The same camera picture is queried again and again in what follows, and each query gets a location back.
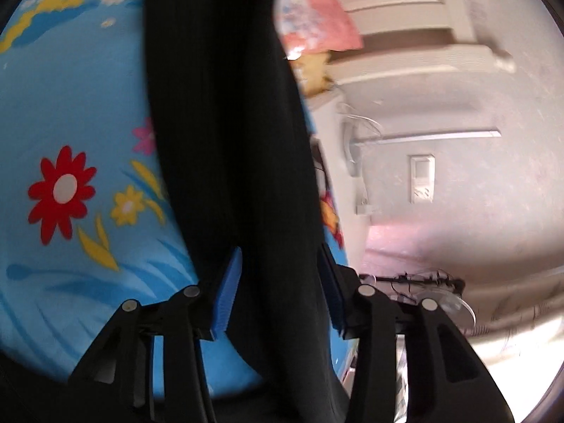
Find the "black pants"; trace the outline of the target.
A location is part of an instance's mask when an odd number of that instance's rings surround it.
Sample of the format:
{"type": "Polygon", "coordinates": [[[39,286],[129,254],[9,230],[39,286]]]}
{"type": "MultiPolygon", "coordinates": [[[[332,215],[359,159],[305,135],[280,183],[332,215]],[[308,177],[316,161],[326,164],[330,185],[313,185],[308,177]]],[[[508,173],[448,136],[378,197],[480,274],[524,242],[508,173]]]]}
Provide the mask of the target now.
{"type": "Polygon", "coordinates": [[[199,282],[242,275],[227,328],[260,376],[216,403],[231,422],[340,422],[317,270],[317,180],[274,0],[144,0],[147,97],[161,176],[199,282]]]}

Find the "round grey heater fan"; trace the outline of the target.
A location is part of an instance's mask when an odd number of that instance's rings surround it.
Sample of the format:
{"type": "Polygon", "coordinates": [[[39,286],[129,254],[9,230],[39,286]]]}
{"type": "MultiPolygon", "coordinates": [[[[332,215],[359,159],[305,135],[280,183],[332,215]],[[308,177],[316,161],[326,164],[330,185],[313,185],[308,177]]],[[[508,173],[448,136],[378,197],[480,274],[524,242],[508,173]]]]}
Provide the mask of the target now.
{"type": "Polygon", "coordinates": [[[426,303],[425,300],[433,301],[461,330],[471,330],[476,325],[474,310],[461,296],[453,292],[439,288],[426,289],[417,293],[415,300],[427,309],[431,308],[431,303],[426,303]]]}

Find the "blue cartoon bed sheet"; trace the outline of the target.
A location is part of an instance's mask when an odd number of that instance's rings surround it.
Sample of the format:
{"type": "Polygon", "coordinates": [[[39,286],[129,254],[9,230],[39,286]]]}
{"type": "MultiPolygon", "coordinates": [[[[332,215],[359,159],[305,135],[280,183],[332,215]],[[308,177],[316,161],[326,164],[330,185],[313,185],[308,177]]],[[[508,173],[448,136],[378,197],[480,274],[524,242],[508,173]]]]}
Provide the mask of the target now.
{"type": "MultiPolygon", "coordinates": [[[[200,284],[169,202],[147,97],[144,0],[22,0],[1,36],[1,391],[64,399],[128,299],[200,284]]],[[[227,328],[208,390],[260,376],[227,328]]]]}

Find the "white charger adapter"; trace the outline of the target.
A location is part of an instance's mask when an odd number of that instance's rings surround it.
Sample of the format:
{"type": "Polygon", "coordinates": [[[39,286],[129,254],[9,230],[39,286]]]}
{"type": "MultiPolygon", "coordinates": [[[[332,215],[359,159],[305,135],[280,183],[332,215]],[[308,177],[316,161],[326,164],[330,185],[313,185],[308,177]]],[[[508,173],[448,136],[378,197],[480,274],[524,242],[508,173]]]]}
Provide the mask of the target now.
{"type": "Polygon", "coordinates": [[[370,216],[373,214],[373,207],[369,203],[358,203],[356,205],[356,214],[359,216],[370,216]]]}

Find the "yellow pillow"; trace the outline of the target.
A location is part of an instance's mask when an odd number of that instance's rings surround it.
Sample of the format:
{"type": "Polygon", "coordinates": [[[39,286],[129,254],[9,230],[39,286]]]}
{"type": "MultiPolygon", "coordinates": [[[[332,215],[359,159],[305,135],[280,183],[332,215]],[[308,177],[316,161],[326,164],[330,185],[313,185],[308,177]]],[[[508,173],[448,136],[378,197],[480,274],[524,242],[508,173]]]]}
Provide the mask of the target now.
{"type": "Polygon", "coordinates": [[[290,61],[296,82],[304,97],[314,97],[332,87],[333,82],[327,74],[329,53],[301,55],[290,61]]]}

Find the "white bed headboard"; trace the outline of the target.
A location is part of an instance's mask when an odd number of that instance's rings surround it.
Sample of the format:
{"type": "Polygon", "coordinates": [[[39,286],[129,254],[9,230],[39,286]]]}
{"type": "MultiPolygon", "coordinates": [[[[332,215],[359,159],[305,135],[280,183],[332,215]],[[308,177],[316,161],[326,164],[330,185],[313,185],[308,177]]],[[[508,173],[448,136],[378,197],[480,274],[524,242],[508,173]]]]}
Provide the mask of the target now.
{"type": "Polygon", "coordinates": [[[328,65],[338,85],[411,74],[514,73],[513,57],[481,42],[465,0],[340,0],[364,42],[328,65]]]}

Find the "pink floral quilt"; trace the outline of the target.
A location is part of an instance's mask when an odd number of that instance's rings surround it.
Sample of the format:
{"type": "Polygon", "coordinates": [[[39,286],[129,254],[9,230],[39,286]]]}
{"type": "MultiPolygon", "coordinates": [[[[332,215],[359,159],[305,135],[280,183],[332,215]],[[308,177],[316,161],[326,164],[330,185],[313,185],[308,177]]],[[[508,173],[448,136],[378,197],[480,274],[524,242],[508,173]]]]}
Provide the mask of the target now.
{"type": "Polygon", "coordinates": [[[274,0],[274,22],[287,58],[363,47],[339,0],[274,0]]]}

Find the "grey wall socket panel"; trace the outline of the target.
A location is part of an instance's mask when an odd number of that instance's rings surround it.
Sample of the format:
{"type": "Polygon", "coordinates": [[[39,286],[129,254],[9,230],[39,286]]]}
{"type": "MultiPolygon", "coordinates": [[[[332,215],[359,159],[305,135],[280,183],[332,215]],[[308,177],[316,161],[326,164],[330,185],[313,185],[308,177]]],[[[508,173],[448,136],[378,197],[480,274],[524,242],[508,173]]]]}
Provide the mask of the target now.
{"type": "Polygon", "coordinates": [[[410,198],[412,203],[433,202],[436,160],[432,155],[410,158],[410,198]]]}

